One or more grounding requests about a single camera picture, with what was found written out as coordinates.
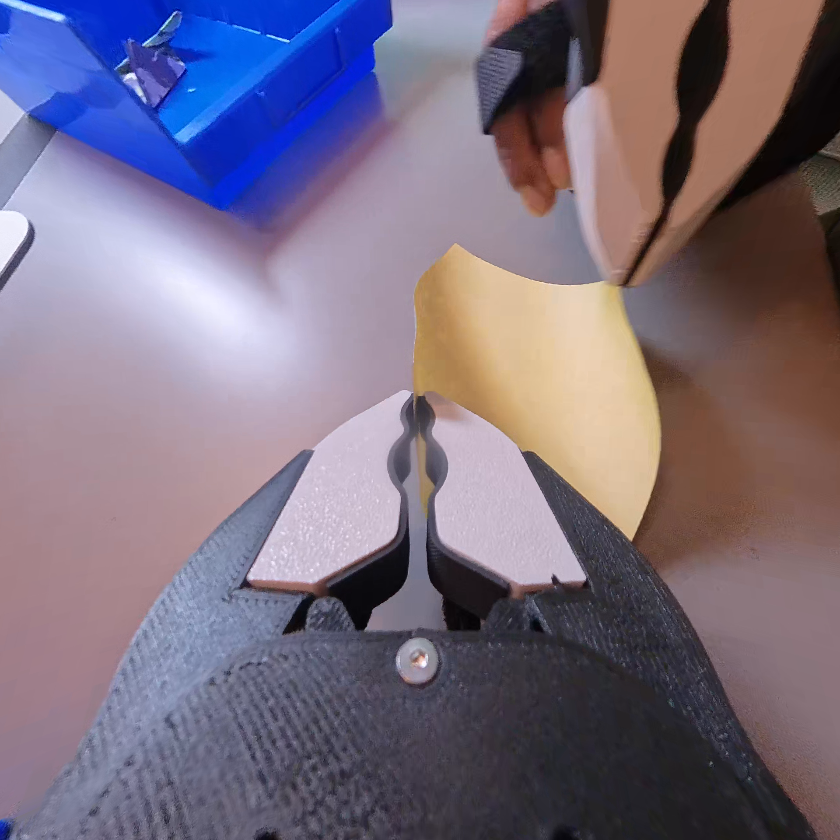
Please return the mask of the purple crane patterned paper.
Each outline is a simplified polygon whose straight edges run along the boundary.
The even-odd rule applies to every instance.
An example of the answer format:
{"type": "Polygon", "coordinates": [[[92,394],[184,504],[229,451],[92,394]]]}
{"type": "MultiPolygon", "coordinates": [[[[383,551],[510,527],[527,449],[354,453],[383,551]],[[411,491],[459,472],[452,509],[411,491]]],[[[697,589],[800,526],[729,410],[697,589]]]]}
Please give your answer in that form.
{"type": "Polygon", "coordinates": [[[182,12],[176,10],[144,42],[129,38],[125,58],[115,69],[122,82],[152,109],[162,105],[186,73],[186,63],[172,48],[182,19],[182,12]]]}

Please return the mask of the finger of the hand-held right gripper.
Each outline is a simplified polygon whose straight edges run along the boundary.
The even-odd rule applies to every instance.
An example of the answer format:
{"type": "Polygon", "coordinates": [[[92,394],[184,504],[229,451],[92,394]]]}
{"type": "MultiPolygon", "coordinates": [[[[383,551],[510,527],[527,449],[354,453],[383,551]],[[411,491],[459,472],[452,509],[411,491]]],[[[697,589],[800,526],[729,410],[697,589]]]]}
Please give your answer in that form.
{"type": "Polygon", "coordinates": [[[830,2],[707,2],[676,74],[678,118],[668,140],[654,224],[634,259],[640,285],[727,200],[747,192],[771,137],[831,46],[830,2]]]}
{"type": "Polygon", "coordinates": [[[711,214],[727,183],[700,128],[730,51],[730,2],[604,2],[564,114],[581,231],[602,278],[637,286],[711,214]]]}

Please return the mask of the yellow backed black patterned paper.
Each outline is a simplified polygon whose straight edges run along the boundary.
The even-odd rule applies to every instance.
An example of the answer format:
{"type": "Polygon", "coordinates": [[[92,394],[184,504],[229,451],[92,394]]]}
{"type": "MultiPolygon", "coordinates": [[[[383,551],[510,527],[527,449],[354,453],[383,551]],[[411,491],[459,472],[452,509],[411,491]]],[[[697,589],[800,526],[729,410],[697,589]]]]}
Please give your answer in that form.
{"type": "Polygon", "coordinates": [[[658,475],[658,399],[622,292],[556,285],[452,245],[414,292],[413,385],[533,452],[629,539],[658,475]]]}

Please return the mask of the person's right hand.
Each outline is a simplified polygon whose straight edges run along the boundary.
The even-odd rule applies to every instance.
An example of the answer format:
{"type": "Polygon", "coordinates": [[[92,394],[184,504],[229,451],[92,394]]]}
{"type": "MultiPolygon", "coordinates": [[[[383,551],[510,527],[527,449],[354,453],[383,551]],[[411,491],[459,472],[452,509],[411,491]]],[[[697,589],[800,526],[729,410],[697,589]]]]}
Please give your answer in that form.
{"type": "Polygon", "coordinates": [[[482,132],[493,137],[511,188],[537,217],[572,186],[564,111],[579,51],[564,2],[501,1],[476,62],[482,132]]]}

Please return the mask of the blue plastic bin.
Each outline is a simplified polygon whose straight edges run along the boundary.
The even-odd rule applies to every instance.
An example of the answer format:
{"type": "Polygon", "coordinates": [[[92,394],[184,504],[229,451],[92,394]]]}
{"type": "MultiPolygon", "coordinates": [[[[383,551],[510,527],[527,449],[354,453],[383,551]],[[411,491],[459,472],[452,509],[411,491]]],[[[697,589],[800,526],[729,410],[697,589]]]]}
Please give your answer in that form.
{"type": "Polygon", "coordinates": [[[2,90],[29,116],[217,208],[375,67],[387,1],[1,3],[2,90]],[[116,67],[176,10],[157,109],[116,67]]]}

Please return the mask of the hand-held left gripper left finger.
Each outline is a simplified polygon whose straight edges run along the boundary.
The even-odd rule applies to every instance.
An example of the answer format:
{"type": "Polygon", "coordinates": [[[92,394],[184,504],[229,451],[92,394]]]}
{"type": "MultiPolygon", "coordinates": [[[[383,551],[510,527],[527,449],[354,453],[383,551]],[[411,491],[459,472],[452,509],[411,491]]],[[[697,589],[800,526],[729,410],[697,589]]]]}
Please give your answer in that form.
{"type": "Polygon", "coordinates": [[[357,628],[406,582],[414,395],[397,392],[313,450],[247,572],[263,592],[332,597],[357,628]]]}

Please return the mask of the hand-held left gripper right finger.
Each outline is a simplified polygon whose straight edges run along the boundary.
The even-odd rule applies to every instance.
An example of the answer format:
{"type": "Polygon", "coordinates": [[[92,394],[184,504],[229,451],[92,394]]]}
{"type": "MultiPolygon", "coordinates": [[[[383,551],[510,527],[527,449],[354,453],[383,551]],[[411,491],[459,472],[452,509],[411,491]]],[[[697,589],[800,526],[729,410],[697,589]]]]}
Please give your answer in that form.
{"type": "Polygon", "coordinates": [[[501,601],[587,575],[520,448],[436,392],[421,396],[429,579],[446,607],[481,624],[501,601]]]}

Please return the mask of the white stand plate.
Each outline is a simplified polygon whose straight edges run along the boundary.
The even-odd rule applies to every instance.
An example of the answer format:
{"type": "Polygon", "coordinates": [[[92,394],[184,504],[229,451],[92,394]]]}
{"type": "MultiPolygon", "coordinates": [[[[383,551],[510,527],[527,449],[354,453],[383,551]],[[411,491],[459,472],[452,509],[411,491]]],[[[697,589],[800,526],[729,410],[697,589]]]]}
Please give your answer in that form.
{"type": "Polygon", "coordinates": [[[1,284],[6,284],[27,255],[35,239],[31,222],[20,212],[2,210],[1,217],[1,284]]]}

